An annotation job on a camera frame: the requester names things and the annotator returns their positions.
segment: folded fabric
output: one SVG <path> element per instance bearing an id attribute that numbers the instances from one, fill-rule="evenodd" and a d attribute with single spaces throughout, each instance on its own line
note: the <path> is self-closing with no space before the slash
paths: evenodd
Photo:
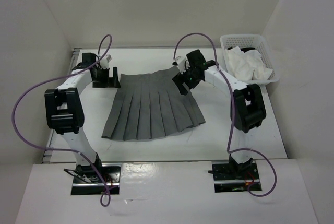
<path id="1" fill-rule="evenodd" d="M 205 119 L 191 92 L 181 95 L 172 78 L 177 67 L 153 74 L 121 74 L 102 138 L 154 139 L 198 126 Z"/>
<path id="2" fill-rule="evenodd" d="M 257 50 L 243 52 L 237 46 L 225 51 L 232 74 L 239 80 L 265 80 L 272 74 L 272 69 L 266 68 Z"/>

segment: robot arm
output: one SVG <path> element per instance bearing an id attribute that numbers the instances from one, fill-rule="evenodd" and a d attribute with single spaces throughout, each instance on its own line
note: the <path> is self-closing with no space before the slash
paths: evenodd
<path id="1" fill-rule="evenodd" d="M 82 63 L 73 68 L 72 74 L 76 74 L 96 61 L 96 55 L 92 53 L 82 54 Z M 93 82 L 93 87 L 120 87 L 118 82 L 117 67 L 113 68 L 113 77 L 109 77 L 108 62 L 111 57 L 107 56 L 104 62 L 91 70 L 68 78 L 56 89 L 45 92 L 46 119 L 49 128 L 54 129 L 66 140 L 71 149 L 86 155 L 98 170 L 102 164 L 98 154 L 90 146 L 84 129 L 84 111 L 82 109 L 80 94 Z M 92 176 L 95 172 L 90 164 L 79 154 L 75 154 L 77 169 L 86 176 Z"/>
<path id="2" fill-rule="evenodd" d="M 201 80 L 213 84 L 225 93 L 229 93 L 227 83 L 217 70 L 215 61 L 206 62 L 199 50 L 188 53 L 186 57 L 177 57 L 173 64 L 180 70 L 173 81 L 181 94 L 188 93 L 184 84 L 192 89 Z M 231 149 L 251 148 L 252 143 L 249 142 L 248 137 L 249 131 L 254 127 L 261 126 L 262 120 L 266 117 L 261 89 L 257 84 L 248 85 L 239 81 L 221 68 L 220 71 L 227 77 L 235 101 L 235 129 Z M 230 155 L 230 164 L 236 173 L 247 169 L 251 163 L 252 155 L 250 151 L 239 151 Z"/>

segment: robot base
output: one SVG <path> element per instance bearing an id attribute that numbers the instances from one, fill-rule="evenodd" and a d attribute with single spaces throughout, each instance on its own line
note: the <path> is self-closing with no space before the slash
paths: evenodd
<path id="1" fill-rule="evenodd" d="M 249 184 L 251 191 L 261 191 L 261 183 L 256 163 L 253 161 L 248 169 L 239 173 L 231 171 L 229 161 L 213 162 L 212 170 L 215 193 L 247 191 Z"/>
<path id="2" fill-rule="evenodd" d="M 121 179 L 121 164 L 117 163 L 103 163 L 102 174 L 109 175 L 112 179 L 112 185 L 110 181 L 107 185 L 111 187 L 111 194 L 120 194 L 120 179 Z M 102 182 L 97 183 L 84 183 L 83 181 L 74 178 L 72 184 L 71 195 L 93 195 L 101 194 L 105 191 L 105 187 Z"/>

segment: gray cloth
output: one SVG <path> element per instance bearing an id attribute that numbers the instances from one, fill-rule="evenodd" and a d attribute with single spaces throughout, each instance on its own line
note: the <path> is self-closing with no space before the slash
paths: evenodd
<path id="1" fill-rule="evenodd" d="M 121 74 L 121 88 L 102 138 L 154 139 L 204 123 L 191 92 L 181 95 L 174 84 L 172 78 L 177 73 L 177 67 L 172 67 L 153 74 Z"/>

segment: black wire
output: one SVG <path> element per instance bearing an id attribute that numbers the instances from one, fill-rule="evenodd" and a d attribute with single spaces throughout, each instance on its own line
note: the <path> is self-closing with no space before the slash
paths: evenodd
<path id="1" fill-rule="evenodd" d="M 64 171 L 65 171 L 66 173 L 68 173 L 69 175 L 71 175 L 72 177 L 77 178 L 78 180 L 80 180 L 80 181 L 82 181 L 82 182 L 85 182 L 86 184 L 92 184 L 91 182 L 85 181 L 83 178 L 81 178 L 81 177 L 79 176 L 78 171 L 76 171 L 76 170 L 72 170 L 72 169 L 66 169 L 66 168 L 64 168 Z"/>

